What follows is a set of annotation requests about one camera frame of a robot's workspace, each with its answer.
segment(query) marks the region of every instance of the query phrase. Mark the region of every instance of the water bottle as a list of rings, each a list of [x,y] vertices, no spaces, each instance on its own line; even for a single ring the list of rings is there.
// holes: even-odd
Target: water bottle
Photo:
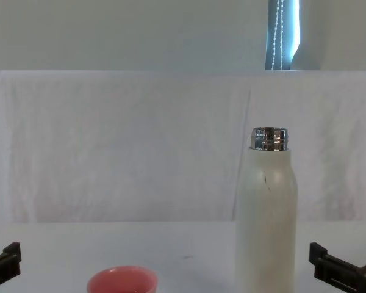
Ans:
[[[297,185],[285,128],[254,128],[239,177],[238,293],[293,293]]]

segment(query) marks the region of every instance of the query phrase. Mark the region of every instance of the bottle opening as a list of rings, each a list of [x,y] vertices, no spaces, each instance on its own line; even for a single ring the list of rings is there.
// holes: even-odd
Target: bottle opening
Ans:
[[[255,127],[252,130],[250,148],[258,151],[286,151],[288,139],[286,128]]]

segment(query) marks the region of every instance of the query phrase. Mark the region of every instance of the white tabletop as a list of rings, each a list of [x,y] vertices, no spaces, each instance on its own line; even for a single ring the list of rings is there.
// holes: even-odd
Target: white tabletop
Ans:
[[[88,279],[112,266],[146,266],[158,293],[231,293],[234,223],[63,223],[0,225],[0,252],[20,242],[21,275],[0,293],[84,293]],[[366,222],[300,223],[296,293],[339,290],[314,279],[309,243],[359,266],[366,263]]]

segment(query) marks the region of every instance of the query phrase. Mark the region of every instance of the white cloth backdrop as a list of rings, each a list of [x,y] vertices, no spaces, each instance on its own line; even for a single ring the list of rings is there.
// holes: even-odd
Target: white cloth backdrop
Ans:
[[[290,129],[300,219],[366,219],[366,73],[0,72],[0,222],[231,220],[254,126]]]

